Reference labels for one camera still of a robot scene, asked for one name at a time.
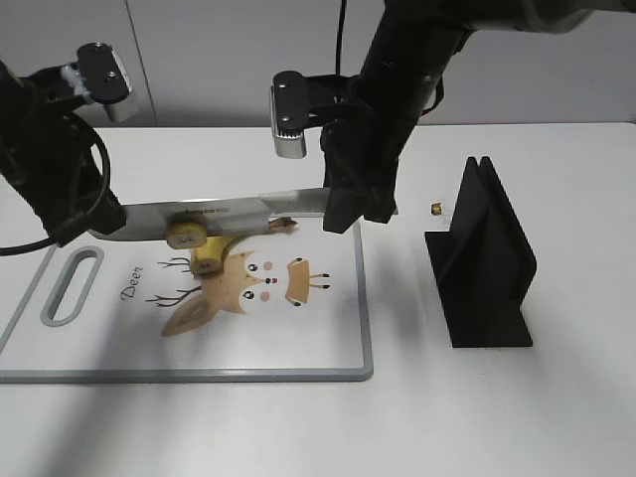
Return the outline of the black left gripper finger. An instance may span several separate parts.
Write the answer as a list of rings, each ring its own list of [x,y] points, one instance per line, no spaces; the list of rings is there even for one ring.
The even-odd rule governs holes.
[[[92,213],[76,212],[64,218],[43,221],[48,237],[65,246],[86,232],[110,235],[125,225],[125,212],[116,201],[106,199]]]

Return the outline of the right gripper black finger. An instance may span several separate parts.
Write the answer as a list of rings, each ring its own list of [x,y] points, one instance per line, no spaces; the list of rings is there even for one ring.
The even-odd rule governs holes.
[[[323,218],[323,230],[344,233],[366,211],[370,190],[332,187]]]
[[[370,190],[367,205],[367,220],[378,224],[387,224],[397,210],[392,188],[373,187]]]

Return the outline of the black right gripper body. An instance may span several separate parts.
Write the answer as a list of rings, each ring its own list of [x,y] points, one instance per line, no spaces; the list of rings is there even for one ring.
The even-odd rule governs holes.
[[[320,136],[323,185],[333,190],[392,192],[399,156],[409,137],[409,110],[331,107]]]

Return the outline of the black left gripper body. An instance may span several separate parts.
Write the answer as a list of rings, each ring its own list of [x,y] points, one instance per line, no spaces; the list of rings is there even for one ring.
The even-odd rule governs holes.
[[[110,190],[105,144],[73,112],[1,116],[1,174],[41,219],[92,213]]]

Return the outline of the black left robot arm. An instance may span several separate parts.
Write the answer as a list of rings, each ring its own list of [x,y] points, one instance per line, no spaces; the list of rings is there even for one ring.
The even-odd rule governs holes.
[[[47,237],[3,246],[3,256],[64,246],[85,232],[126,224],[110,189],[111,162],[100,135],[75,110],[84,98],[52,67],[17,77],[1,66],[1,175],[40,219]]]

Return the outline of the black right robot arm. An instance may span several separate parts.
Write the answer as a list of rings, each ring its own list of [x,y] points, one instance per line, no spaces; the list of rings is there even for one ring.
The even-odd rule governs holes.
[[[343,116],[322,129],[326,232],[357,219],[386,224],[398,159],[419,119],[442,100],[452,58],[480,30],[564,34],[592,13],[581,1],[388,1],[360,72],[345,79]]]

